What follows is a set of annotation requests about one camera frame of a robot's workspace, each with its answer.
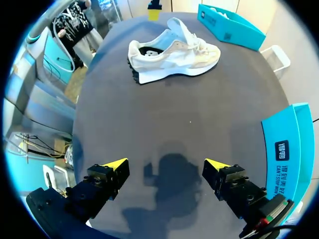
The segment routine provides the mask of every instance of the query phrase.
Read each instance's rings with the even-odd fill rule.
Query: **black electronic cable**
[[[282,225],[282,226],[278,226],[278,227],[268,228],[268,229],[261,230],[257,234],[254,234],[250,237],[247,237],[247,239],[258,239],[265,234],[272,233],[275,231],[280,231],[281,229],[291,229],[292,230],[294,228],[296,228],[296,225]]]
[[[16,134],[15,136],[17,136],[18,138],[21,138],[21,139],[23,139],[23,140],[27,140],[28,142],[30,142],[30,143],[32,143],[32,144],[35,144],[35,145],[37,145],[37,146],[39,146],[39,147],[42,147],[42,148],[45,148],[45,149],[49,149],[49,150],[52,150],[52,151],[57,152],[57,153],[61,153],[60,151],[57,151],[57,150],[53,149],[52,147],[50,147],[49,145],[47,145],[45,142],[43,142],[43,141],[42,141],[41,139],[39,139],[37,136],[36,136],[36,138],[31,138],[31,139],[38,139],[38,140],[40,140],[43,144],[45,144],[47,147],[44,147],[44,146],[41,145],[41,144],[35,143],[35,142],[33,142],[33,141],[30,141],[29,138],[28,138],[27,136],[25,136],[25,135],[22,135],[23,137],[20,137],[19,135]]]
[[[42,152],[39,152],[39,151],[36,151],[36,150],[33,150],[33,149],[28,149],[28,152],[31,152],[31,153],[35,153],[35,154],[38,154],[38,155],[42,155],[42,156],[47,156],[48,155],[46,153],[42,153]],[[56,157],[55,159],[58,159],[58,158],[64,158],[64,155],[61,155],[59,157]]]
[[[43,59],[44,59],[44,60],[46,61],[46,63],[48,63],[49,66],[50,66],[51,76],[52,76],[52,73],[53,73],[53,71],[52,71],[52,68],[53,68],[54,70],[57,71],[57,73],[59,73],[58,77],[59,77],[59,80],[61,80],[61,73],[58,71],[58,69],[57,69],[55,66],[53,66],[47,59],[45,59],[45,58],[43,58]]]

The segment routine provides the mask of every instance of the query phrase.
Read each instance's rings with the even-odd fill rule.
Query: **cable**
[[[71,63],[71,61],[62,59],[62,58],[60,58],[60,57],[58,57],[57,60],[67,61],[67,62],[70,62],[70,63]]]
[[[60,151],[57,151],[57,150],[51,148],[49,145],[47,145],[45,142],[43,142],[43,141],[42,141],[41,139],[39,139],[37,136],[34,136],[35,138],[31,138],[31,137],[29,137],[29,136],[23,135],[22,133],[21,133],[20,135],[22,135],[23,137],[20,137],[20,136],[17,135],[17,134],[16,134],[15,136],[17,136],[18,138],[21,138],[21,139],[23,139],[23,140],[26,140],[26,141],[28,141],[28,142],[31,142],[31,143],[33,143],[33,144],[39,146],[39,147],[42,147],[42,148],[45,148],[45,149],[49,149],[49,150],[55,151],[55,152],[57,152],[57,153],[61,153]],[[32,141],[29,140],[29,138],[31,138],[31,139],[38,139],[38,140],[40,140],[43,144],[45,144],[47,147],[44,147],[44,146],[41,145],[41,144],[37,144],[37,143],[35,143],[35,142],[32,142]]]
[[[280,231],[281,229],[291,229],[292,230],[294,228],[296,228],[296,225],[282,225],[282,226],[278,226],[278,227],[268,228],[268,229],[261,230],[257,234],[254,234],[254,235],[248,237],[248,239],[258,239],[265,234],[272,233],[275,231]]]
[[[46,156],[47,157],[47,154],[46,153],[42,153],[40,151],[36,151],[36,150],[33,150],[33,149],[30,149],[28,148],[28,152],[30,153],[35,153],[35,154],[38,154],[38,155],[42,155],[42,156]],[[60,156],[60,157],[53,157],[53,156],[56,156],[55,154],[52,154],[50,156],[50,158],[52,158],[52,160],[54,161],[55,159],[58,159],[58,158],[64,158],[64,155]]]
[[[59,80],[61,80],[61,73],[58,71],[58,69],[55,67],[55,66],[53,66],[47,59],[45,59],[45,58],[43,58],[45,61],[46,61],[46,63],[48,63],[49,64],[49,66],[50,66],[50,70],[51,70],[51,76],[52,76],[52,68],[54,69],[54,70],[56,70],[57,71],[57,73],[59,73],[59,75],[58,75],[58,77],[59,77]]]
[[[8,150],[8,149],[7,149],[7,152],[11,153],[13,155],[22,157],[22,158],[27,158],[28,157],[29,159],[32,159],[32,160],[39,160],[39,161],[46,161],[46,162],[55,162],[55,159],[47,159],[47,158],[43,158],[43,157],[30,156],[28,154],[19,154],[19,153],[15,153],[15,152],[13,152],[11,150]]]
[[[26,144],[29,144],[29,145],[31,145],[31,146],[33,146],[33,147],[35,147],[35,148],[37,148],[38,150],[40,150],[40,151],[42,151],[42,152],[44,152],[45,154],[49,155],[51,158],[58,158],[58,157],[61,157],[62,155],[64,155],[64,153],[61,153],[60,155],[54,155],[54,156],[52,156],[51,154],[47,153],[45,150],[39,148],[38,146],[36,146],[36,145],[33,144],[33,143],[30,143],[30,142],[28,142],[28,141],[26,141],[25,143],[26,143]],[[70,144],[66,144],[66,145],[63,147],[63,151],[64,151],[64,149],[65,149],[67,146],[70,146]]]
[[[60,69],[66,71],[66,72],[71,72],[71,73],[72,73],[72,72],[74,72],[74,70],[75,70],[75,64],[74,64],[74,61],[73,61],[73,59],[72,59],[70,53],[69,53],[68,50],[65,48],[65,46],[64,46],[63,43],[61,42],[60,38],[58,37],[58,34],[56,33],[55,22],[56,22],[56,18],[55,18],[54,21],[53,21],[53,33],[54,33],[54,35],[55,35],[55,37],[56,37],[56,40],[60,43],[60,46],[64,49],[66,55],[70,58],[73,70],[65,69],[65,68],[59,66],[58,64],[56,64],[54,61],[52,61],[52,59],[50,59],[48,56],[46,56],[46,57],[47,57],[54,65],[56,65],[56,66],[59,67]]]

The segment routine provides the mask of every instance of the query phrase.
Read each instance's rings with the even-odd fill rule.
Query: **white wall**
[[[236,12],[239,0],[202,0],[205,5],[219,7],[228,11]]]
[[[263,33],[267,33],[277,4],[277,0],[240,0],[236,13],[254,24]]]
[[[172,0],[173,11],[197,13],[201,0]]]
[[[290,104],[307,102],[313,120],[319,118],[319,55],[306,27],[281,3],[260,48],[279,45],[291,60],[279,82]],[[319,121],[314,124],[316,159],[313,178],[319,178]]]
[[[123,20],[148,15],[148,5],[150,2],[151,0],[118,0]],[[159,2],[162,4],[161,12],[171,12],[170,0],[160,0]]]

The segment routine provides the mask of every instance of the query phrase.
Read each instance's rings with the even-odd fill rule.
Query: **table surface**
[[[217,45],[221,58],[197,76],[138,85],[127,64],[132,40],[147,42],[180,18]],[[89,67],[73,130],[77,182],[95,163],[129,159],[130,176],[92,226],[121,239],[238,238],[245,225],[201,177],[204,159],[239,164],[266,182],[261,120],[288,106],[263,56],[218,41],[193,13],[161,13],[114,25]]]

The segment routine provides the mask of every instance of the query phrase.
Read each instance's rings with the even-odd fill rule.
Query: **white sneaker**
[[[169,19],[167,25],[170,29],[153,41],[132,41],[129,45],[129,65],[140,84],[173,74],[197,76],[215,66],[220,58],[217,46],[191,34],[178,18]]]

